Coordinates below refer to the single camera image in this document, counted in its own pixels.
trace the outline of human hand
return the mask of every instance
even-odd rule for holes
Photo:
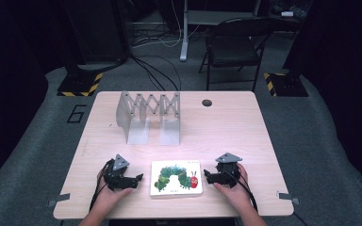
[[[239,168],[240,177],[239,181],[248,187],[247,181],[248,181],[248,174],[245,170],[245,168],[240,164],[237,163],[237,166]],[[214,187],[216,187],[228,200],[228,202],[234,206],[234,208],[239,212],[242,213],[243,210],[253,208],[251,204],[251,198],[249,197],[248,192],[240,185],[236,184],[232,188],[222,186],[218,183],[213,184]]]
[[[114,189],[110,190],[105,183],[103,177],[99,182],[99,189],[100,192],[96,197],[95,204],[92,207],[93,209],[98,209],[99,213],[104,214],[105,216],[113,210],[116,203],[121,200],[123,197],[127,196],[129,193],[132,192],[132,188],[126,189]]]
[[[100,178],[100,181],[98,186],[99,193],[96,197],[96,201],[90,212],[80,222],[79,226],[101,225],[108,213],[113,210],[116,203],[132,191],[131,187],[123,190],[110,190],[105,183],[105,179],[101,177],[101,173],[102,171],[98,174],[98,179]]]

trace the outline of white cable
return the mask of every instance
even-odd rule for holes
[[[206,11],[206,8],[207,8],[207,0],[205,2],[205,9],[204,11]],[[193,33],[195,33],[195,31],[199,28],[200,24],[198,24],[198,26],[196,26],[196,28],[192,31],[192,33],[190,33],[190,35],[188,35],[188,39],[189,37],[191,37],[193,35]]]
[[[172,0],[172,6],[173,6],[173,12],[174,12],[175,20],[177,21],[177,24],[178,24],[178,30],[180,31],[180,36],[179,36],[178,40],[162,40],[161,38],[158,38],[160,41],[148,42],[148,43],[144,43],[144,44],[141,44],[141,45],[133,46],[132,48],[138,48],[138,47],[141,47],[141,46],[144,46],[144,45],[149,45],[149,44],[164,44],[166,47],[171,48],[171,47],[174,47],[176,44],[178,44],[179,41],[182,40],[181,39],[181,37],[182,37],[181,25],[180,25],[180,22],[178,21],[177,14],[175,13],[175,7],[174,7],[173,0]],[[166,43],[170,43],[170,42],[175,42],[175,44],[173,44],[173,45],[167,45],[166,44]]]

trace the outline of gray carpet floor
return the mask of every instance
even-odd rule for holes
[[[274,34],[265,51],[256,98],[290,194],[299,198],[295,212],[308,225],[362,225],[362,177],[349,163],[337,140],[333,119],[318,91],[302,77],[309,97],[272,97],[263,73],[282,73],[290,34]],[[206,89],[199,74],[205,53],[204,38],[189,42],[186,62],[179,61],[181,42],[174,47],[149,44],[133,48],[133,55],[162,70],[181,90]],[[224,70],[213,71],[223,74]],[[96,93],[91,97],[59,97],[64,69],[46,75],[49,90],[23,138],[0,170],[0,225],[59,225],[49,200],[60,194]],[[173,85],[157,75],[166,90]],[[213,86],[213,89],[249,90],[251,85]],[[104,73],[97,92],[156,90],[146,72],[132,59]],[[80,123],[67,123],[76,105],[84,112]],[[295,216],[265,217],[269,225],[303,225]],[[66,220],[63,225],[76,225]]]

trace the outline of table leg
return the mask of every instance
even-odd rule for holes
[[[184,0],[184,34],[181,47],[180,61],[187,60],[188,53],[188,0]]]

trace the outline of caterpillar illustration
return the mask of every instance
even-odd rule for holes
[[[195,188],[198,184],[197,179],[195,177],[195,174],[192,173],[192,183],[191,184],[191,177],[187,176],[187,169],[180,168],[177,166],[172,167],[165,167],[162,168],[160,171],[160,175],[158,176],[157,182],[155,182],[155,187],[158,189],[158,191],[161,191],[164,189],[167,184],[170,182],[170,177],[172,175],[178,176],[178,181],[180,183],[180,186],[184,189],[190,189]]]

